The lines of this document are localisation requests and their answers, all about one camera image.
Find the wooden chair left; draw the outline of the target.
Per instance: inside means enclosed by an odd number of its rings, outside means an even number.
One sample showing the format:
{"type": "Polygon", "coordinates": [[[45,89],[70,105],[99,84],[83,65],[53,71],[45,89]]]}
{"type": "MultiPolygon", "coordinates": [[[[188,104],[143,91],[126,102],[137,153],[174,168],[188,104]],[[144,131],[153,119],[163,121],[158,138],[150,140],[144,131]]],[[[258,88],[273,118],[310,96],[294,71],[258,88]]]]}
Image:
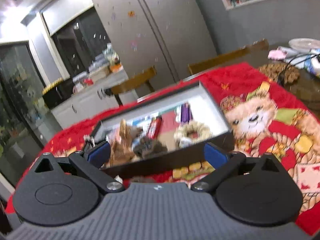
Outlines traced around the wooden chair left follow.
{"type": "Polygon", "coordinates": [[[150,83],[150,79],[157,75],[157,70],[155,66],[152,66],[148,69],[143,70],[140,74],[137,74],[128,80],[115,85],[111,88],[103,88],[101,92],[108,96],[114,96],[119,106],[122,106],[123,103],[120,99],[120,94],[127,93],[131,90],[139,88],[142,85],[146,85],[151,93],[155,92],[154,87],[150,83]]]}

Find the wooden chair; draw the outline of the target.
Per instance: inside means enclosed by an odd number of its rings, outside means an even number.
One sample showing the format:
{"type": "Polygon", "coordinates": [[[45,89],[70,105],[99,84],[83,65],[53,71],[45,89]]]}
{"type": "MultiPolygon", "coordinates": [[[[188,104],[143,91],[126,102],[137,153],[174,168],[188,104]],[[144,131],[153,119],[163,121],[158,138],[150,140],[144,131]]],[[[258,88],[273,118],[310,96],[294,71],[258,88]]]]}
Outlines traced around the wooden chair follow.
{"type": "Polygon", "coordinates": [[[195,75],[218,65],[244,57],[248,54],[251,54],[252,52],[259,50],[268,50],[268,48],[269,42],[264,38],[260,41],[255,41],[251,45],[241,47],[237,50],[225,54],[220,54],[212,59],[204,60],[199,63],[189,64],[188,69],[191,75],[195,75]]]}
{"type": "Polygon", "coordinates": [[[114,96],[119,106],[122,106],[123,103],[120,99],[120,94],[127,93],[131,90],[139,88],[142,85],[146,85],[151,93],[155,92],[154,87],[150,83],[150,79],[157,75],[157,70],[155,66],[152,66],[148,69],[143,70],[140,74],[137,74],[128,80],[115,85],[111,88],[103,88],[101,92],[108,96],[114,96]]]}

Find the purple bar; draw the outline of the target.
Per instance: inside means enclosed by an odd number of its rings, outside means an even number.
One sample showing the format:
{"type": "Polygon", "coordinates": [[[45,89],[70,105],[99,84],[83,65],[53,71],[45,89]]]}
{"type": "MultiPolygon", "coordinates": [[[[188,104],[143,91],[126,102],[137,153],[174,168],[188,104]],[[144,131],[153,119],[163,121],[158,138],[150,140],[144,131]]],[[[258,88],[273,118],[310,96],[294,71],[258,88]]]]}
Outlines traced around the purple bar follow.
{"type": "Polygon", "coordinates": [[[181,105],[181,120],[180,122],[182,124],[189,123],[191,120],[193,120],[193,115],[191,112],[191,107],[188,102],[181,105]]]}

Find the white plate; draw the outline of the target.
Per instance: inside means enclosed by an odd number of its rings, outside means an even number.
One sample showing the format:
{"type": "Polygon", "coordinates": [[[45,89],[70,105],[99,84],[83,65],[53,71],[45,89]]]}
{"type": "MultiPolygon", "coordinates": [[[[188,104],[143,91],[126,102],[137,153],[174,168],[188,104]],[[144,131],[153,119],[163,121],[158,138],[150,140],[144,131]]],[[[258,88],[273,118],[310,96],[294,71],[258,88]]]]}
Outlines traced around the white plate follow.
{"type": "Polygon", "coordinates": [[[297,51],[310,52],[320,48],[320,41],[312,38],[294,38],[289,41],[289,46],[297,51]]]}

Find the wooden chair right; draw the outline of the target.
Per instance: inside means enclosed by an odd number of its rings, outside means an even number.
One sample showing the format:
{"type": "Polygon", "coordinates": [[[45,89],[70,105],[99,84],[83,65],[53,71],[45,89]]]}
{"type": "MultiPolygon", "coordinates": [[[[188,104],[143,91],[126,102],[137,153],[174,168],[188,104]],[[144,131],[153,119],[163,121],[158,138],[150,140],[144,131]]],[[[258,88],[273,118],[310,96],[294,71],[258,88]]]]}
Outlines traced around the wooden chair right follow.
{"type": "Polygon", "coordinates": [[[268,48],[269,42],[264,38],[260,41],[255,41],[251,45],[241,47],[237,50],[225,54],[220,54],[212,59],[204,60],[199,63],[189,64],[188,69],[191,75],[195,75],[218,65],[244,57],[248,54],[251,54],[252,52],[259,50],[268,50],[268,48]]]}

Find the silver double door refrigerator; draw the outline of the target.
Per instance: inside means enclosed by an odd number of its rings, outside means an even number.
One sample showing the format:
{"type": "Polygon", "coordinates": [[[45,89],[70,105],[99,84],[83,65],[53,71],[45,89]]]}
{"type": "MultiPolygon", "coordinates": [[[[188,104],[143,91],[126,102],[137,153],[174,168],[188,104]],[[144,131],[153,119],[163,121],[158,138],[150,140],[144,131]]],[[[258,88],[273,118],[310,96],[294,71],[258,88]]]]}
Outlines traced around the silver double door refrigerator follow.
{"type": "Polygon", "coordinates": [[[189,76],[188,66],[216,55],[196,0],[92,0],[128,76],[156,68],[162,89],[189,76]]]}

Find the white kitchen cabinet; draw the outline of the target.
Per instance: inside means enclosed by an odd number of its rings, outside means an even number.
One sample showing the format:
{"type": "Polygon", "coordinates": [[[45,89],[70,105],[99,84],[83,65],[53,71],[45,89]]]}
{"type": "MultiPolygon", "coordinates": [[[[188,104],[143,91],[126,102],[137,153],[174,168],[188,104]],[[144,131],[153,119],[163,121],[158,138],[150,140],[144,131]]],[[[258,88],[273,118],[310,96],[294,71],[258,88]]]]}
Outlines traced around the white kitchen cabinet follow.
{"type": "Polygon", "coordinates": [[[92,118],[97,114],[118,107],[115,96],[102,94],[104,88],[111,88],[128,79],[124,69],[98,80],[93,85],[73,94],[68,100],[51,110],[51,113],[65,129],[77,122],[92,118]]]}

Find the red lighter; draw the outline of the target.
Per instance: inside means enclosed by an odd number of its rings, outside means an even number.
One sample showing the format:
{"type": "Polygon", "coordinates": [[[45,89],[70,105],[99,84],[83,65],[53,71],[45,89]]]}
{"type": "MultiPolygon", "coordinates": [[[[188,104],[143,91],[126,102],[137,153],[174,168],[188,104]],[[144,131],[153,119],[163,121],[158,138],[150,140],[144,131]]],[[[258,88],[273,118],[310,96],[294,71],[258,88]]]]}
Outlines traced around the red lighter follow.
{"type": "Polygon", "coordinates": [[[159,135],[162,125],[162,117],[157,116],[151,120],[146,136],[150,139],[156,139],[159,135]]]}

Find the black shallow cardboard box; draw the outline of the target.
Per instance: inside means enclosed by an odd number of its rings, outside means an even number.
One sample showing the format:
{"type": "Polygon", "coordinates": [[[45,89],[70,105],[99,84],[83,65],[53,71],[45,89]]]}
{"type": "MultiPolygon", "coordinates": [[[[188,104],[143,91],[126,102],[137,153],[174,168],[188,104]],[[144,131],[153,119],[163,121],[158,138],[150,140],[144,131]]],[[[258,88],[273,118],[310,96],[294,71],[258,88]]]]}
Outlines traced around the black shallow cardboard box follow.
{"type": "Polygon", "coordinates": [[[232,130],[214,97],[200,81],[183,85],[99,121],[85,143],[84,152],[105,141],[111,146],[111,156],[100,169],[110,176],[122,178],[152,175],[201,162],[204,160],[204,146],[210,142],[225,151],[234,149],[232,130]],[[177,145],[174,133],[182,125],[181,105],[186,102],[191,107],[191,121],[208,126],[212,137],[196,144],[184,142],[177,145]],[[147,137],[151,120],[157,116],[162,117],[162,125],[156,139],[167,146],[167,152],[142,159],[134,154],[132,148],[120,143],[119,126],[122,119],[125,119],[128,125],[143,129],[143,133],[138,137],[140,138],[147,137]]]}

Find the brown bow in box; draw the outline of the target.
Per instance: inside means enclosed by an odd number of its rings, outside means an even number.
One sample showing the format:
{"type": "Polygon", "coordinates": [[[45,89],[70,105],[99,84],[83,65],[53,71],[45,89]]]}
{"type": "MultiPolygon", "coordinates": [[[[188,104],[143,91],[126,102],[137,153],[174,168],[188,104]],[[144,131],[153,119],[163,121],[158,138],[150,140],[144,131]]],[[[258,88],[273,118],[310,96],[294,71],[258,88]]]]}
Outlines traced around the brown bow in box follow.
{"type": "Polygon", "coordinates": [[[167,152],[168,148],[157,139],[140,137],[133,141],[132,150],[136,156],[145,159],[155,154],[167,152]]]}

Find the black microwave oven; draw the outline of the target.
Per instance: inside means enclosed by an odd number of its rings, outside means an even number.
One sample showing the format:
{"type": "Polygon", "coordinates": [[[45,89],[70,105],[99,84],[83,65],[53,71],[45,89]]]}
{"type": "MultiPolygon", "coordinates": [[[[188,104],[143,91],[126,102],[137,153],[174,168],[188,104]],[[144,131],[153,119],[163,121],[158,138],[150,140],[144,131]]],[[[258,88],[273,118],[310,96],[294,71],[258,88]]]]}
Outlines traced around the black microwave oven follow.
{"type": "Polygon", "coordinates": [[[59,104],[69,99],[73,94],[74,82],[72,78],[59,78],[49,84],[42,91],[42,98],[49,109],[53,109],[59,104]]]}

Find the brown beige scrunchie in box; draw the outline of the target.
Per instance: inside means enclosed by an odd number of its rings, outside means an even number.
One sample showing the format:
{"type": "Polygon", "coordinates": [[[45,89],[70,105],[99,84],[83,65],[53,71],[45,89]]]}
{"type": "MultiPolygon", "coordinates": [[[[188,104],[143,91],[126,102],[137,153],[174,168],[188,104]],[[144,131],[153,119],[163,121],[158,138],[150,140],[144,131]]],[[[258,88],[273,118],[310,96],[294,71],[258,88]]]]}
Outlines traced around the brown beige scrunchie in box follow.
{"type": "Polygon", "coordinates": [[[201,122],[189,121],[180,125],[175,133],[174,140],[177,145],[184,142],[196,144],[212,137],[212,132],[208,126],[201,122]]]}

